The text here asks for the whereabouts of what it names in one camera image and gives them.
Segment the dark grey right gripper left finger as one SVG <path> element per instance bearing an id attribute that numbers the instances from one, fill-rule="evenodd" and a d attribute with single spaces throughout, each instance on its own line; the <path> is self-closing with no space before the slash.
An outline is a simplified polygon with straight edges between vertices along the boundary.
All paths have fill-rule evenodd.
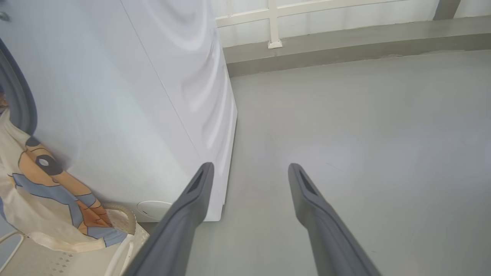
<path id="1" fill-rule="evenodd" d="M 123 276 L 185 276 L 195 230 L 208 211 L 213 179 L 213 163 L 203 163 Z"/>

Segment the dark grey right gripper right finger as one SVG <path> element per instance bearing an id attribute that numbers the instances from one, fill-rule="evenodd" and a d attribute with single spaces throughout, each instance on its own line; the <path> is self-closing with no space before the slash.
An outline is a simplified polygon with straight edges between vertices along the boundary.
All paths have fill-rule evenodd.
<path id="1" fill-rule="evenodd" d="M 318 276 L 382 276 L 299 164 L 288 166 L 293 206 L 307 229 Z"/>

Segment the cream garment with cartoon print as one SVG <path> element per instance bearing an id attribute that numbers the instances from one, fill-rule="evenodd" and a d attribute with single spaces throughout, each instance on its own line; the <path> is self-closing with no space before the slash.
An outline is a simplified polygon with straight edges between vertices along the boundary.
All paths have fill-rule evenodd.
<path id="1" fill-rule="evenodd" d="M 83 253 L 127 237 L 84 183 L 10 121 L 8 108 L 0 113 L 0 216 L 51 250 Z"/>

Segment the cream perforated laundry basket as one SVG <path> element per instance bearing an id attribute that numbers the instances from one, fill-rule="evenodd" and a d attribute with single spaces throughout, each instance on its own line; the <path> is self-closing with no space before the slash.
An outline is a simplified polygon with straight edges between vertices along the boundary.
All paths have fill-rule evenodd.
<path id="1" fill-rule="evenodd" d="M 117 245 L 85 253 L 67 253 L 40 246 L 19 231 L 0 238 L 0 276 L 123 276 L 149 233 L 134 213 L 119 204 L 107 203 L 112 224 L 126 232 Z"/>

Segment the white front-load washing machine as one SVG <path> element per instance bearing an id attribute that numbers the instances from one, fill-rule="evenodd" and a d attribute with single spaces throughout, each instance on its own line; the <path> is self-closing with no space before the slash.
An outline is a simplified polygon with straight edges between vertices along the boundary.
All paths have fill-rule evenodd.
<path id="1" fill-rule="evenodd" d="M 218 222 L 238 110 L 210 0 L 0 0 L 34 132 L 100 200 L 174 203 L 205 162 Z"/>

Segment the grey rubber door gasket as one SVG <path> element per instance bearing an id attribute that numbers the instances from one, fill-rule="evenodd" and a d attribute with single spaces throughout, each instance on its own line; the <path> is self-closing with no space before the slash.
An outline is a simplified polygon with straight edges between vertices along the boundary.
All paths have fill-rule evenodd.
<path id="1" fill-rule="evenodd" d="M 23 72 L 0 39 L 0 93 L 6 96 L 10 121 L 20 130 L 33 135 L 38 122 L 35 100 Z"/>

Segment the round white filter cover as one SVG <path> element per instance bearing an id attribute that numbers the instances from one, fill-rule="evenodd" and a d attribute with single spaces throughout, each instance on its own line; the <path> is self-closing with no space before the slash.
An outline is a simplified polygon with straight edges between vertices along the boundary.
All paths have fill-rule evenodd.
<path id="1" fill-rule="evenodd" d="M 137 210 L 142 213 L 142 215 L 145 215 L 150 219 L 160 221 L 166 215 L 171 206 L 171 203 L 147 200 L 137 204 Z"/>

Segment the white metal railing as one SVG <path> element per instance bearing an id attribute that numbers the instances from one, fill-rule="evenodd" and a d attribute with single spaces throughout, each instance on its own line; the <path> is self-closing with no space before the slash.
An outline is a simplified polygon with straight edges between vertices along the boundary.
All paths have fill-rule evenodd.
<path id="1" fill-rule="evenodd" d="M 381 5 L 406 0 L 295 0 L 293 3 L 278 3 L 280 0 L 264 0 L 265 7 L 237 12 L 235 0 L 223 0 L 226 14 L 216 17 L 224 46 L 239 46 L 249 43 L 266 42 L 268 49 L 281 48 L 279 19 L 314 12 L 351 8 L 367 5 Z"/>

